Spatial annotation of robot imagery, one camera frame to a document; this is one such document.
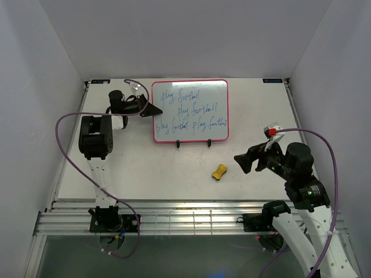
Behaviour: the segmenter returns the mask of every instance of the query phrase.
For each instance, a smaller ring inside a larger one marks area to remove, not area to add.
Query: whiteboard
[[[154,140],[161,143],[223,141],[229,136],[228,82],[224,79],[152,84]]]

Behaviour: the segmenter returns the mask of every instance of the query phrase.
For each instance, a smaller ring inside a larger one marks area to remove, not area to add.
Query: black label
[[[283,83],[281,78],[263,78],[263,83]]]
[[[92,79],[91,84],[110,84],[110,79]]]

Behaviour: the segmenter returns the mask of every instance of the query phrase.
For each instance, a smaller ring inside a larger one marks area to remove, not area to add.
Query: white table
[[[155,81],[138,79],[149,90]],[[283,128],[296,127],[283,83],[262,79],[227,79],[230,103],[230,137],[224,142],[157,144],[153,139],[152,117],[129,118],[125,130],[114,131],[114,150],[108,156],[112,183],[118,198],[126,200],[271,200],[284,199],[284,180],[270,172],[245,175],[233,160],[253,145],[266,141],[263,128],[278,122]],[[104,112],[108,93],[121,90],[131,94],[123,79],[109,84],[91,84],[83,104],[84,112]],[[79,125],[70,150],[71,159],[90,174],[88,163],[78,149]],[[285,152],[290,142],[300,142],[298,132],[286,133],[280,145]],[[222,163],[228,171],[220,181],[211,174]],[[59,200],[93,200],[93,185],[71,165],[66,165],[57,194]]]

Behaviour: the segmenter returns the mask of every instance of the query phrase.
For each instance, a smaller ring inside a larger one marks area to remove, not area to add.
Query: gray wall
[[[40,0],[83,80],[288,77],[331,0]]]
[[[83,83],[37,0],[0,0],[0,26],[0,277],[12,278],[61,162],[55,122],[77,110]]]
[[[292,76],[303,126],[334,147],[340,208],[364,277],[371,277],[370,14],[371,1],[333,0]],[[319,177],[333,196],[329,152],[317,138],[307,138]]]

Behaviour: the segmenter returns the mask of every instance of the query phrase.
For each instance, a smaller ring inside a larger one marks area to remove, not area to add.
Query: yellow object
[[[227,169],[227,166],[220,164],[218,169],[213,172],[212,177],[219,181],[221,179],[221,176],[227,171]]]

